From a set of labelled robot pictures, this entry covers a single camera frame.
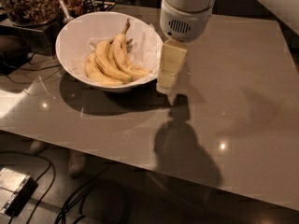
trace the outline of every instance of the white bowl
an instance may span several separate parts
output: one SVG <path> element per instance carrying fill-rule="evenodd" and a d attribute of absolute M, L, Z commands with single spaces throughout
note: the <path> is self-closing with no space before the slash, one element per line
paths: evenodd
<path fill-rule="evenodd" d="M 133 39 L 129 56 L 151 73 L 118 87 L 101 86 L 86 76 L 84 62 L 94 49 L 93 44 L 121 32 L 128 18 L 131 26 L 127 38 Z M 95 12 L 72 20 L 61 30 L 56 40 L 56 52 L 59 62 L 72 77 L 103 91 L 126 92 L 157 78 L 162 44 L 153 27 L 139 19 L 116 12 Z"/>

